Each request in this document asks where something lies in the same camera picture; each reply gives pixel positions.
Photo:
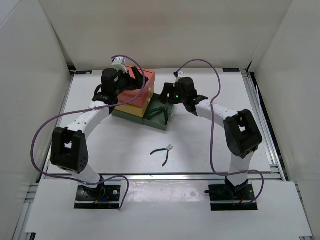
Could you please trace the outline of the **yellow drawer box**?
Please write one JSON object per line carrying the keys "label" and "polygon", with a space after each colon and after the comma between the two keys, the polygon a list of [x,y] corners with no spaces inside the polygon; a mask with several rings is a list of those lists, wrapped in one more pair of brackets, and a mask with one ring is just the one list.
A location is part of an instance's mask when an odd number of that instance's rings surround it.
{"label": "yellow drawer box", "polygon": [[132,104],[126,104],[126,105],[122,105],[122,106],[117,106],[115,109],[117,111],[123,112],[123,113],[127,113],[127,114],[131,114],[137,117],[143,117],[147,111],[147,108],[152,100],[152,97],[155,93],[155,86],[153,86],[152,88],[149,88],[149,92],[147,97],[145,98],[144,101],[142,101],[142,106],[135,106]]}

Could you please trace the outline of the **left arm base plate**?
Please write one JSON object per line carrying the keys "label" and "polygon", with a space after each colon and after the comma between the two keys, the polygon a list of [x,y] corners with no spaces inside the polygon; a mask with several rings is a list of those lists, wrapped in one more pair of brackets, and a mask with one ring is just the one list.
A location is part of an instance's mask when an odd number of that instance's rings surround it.
{"label": "left arm base plate", "polygon": [[116,210],[120,207],[121,186],[100,184],[96,188],[78,185],[74,209]]}

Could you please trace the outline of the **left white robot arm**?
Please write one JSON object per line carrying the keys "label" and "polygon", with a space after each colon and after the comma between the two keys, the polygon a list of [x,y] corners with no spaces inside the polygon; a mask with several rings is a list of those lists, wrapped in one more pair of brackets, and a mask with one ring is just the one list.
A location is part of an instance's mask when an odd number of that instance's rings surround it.
{"label": "left white robot arm", "polygon": [[57,127],[52,133],[51,164],[74,176],[88,188],[87,192],[94,200],[104,197],[105,187],[101,183],[103,178],[89,165],[87,139],[115,109],[121,93],[141,90],[148,80],[145,72],[135,66],[125,71],[114,67],[104,69],[87,111],[68,126]]}

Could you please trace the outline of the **green drawer box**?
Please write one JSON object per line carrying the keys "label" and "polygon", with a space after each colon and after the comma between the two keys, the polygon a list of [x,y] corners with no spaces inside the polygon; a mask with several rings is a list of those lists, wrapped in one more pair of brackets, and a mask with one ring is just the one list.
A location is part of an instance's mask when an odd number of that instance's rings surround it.
{"label": "green drawer box", "polygon": [[[158,130],[163,130],[166,131],[168,128],[168,124],[171,120],[171,117],[173,115],[174,112],[174,105],[172,104],[162,104],[159,100],[160,95],[154,93],[153,97],[151,99],[151,102],[144,114],[143,117],[138,117],[138,116],[134,116],[132,114],[128,114],[125,112],[121,112],[119,110],[113,110],[112,115],[121,119],[125,119],[134,123],[138,123],[141,125],[145,125],[148,127],[152,127]],[[160,114],[152,114],[151,117],[145,118],[146,113],[148,113],[149,111],[155,109],[155,108],[159,108],[159,107],[166,107],[168,109],[168,122],[167,124],[165,124],[165,116],[163,113]]]}

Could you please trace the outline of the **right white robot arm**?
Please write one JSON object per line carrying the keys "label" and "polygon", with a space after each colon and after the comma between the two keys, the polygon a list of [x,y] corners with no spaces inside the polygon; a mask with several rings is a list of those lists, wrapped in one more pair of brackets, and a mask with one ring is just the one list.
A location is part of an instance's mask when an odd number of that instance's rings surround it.
{"label": "right white robot arm", "polygon": [[163,104],[182,104],[189,113],[208,119],[213,125],[224,129],[226,144],[231,152],[224,193],[230,200],[238,199],[248,184],[254,152],[263,141],[251,111],[235,111],[213,104],[208,97],[198,94],[190,77],[182,77],[175,83],[166,82],[159,100]]}

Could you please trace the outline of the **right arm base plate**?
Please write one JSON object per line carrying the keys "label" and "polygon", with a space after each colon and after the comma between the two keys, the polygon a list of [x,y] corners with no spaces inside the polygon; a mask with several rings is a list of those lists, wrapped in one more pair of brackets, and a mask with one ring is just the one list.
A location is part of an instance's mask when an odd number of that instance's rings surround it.
{"label": "right arm base plate", "polygon": [[249,183],[240,191],[233,193],[226,184],[209,184],[204,191],[209,196],[210,210],[221,211],[257,211],[253,185]]}

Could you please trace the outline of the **green handled pliers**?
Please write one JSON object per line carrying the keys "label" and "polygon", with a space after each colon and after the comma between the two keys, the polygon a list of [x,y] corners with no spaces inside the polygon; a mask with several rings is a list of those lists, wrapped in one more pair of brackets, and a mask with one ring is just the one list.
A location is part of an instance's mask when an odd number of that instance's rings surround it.
{"label": "green handled pliers", "polygon": [[169,121],[169,113],[168,113],[168,109],[165,106],[152,109],[151,111],[146,113],[145,118],[151,118],[152,114],[159,115],[162,113],[164,114],[164,124],[166,125]]}

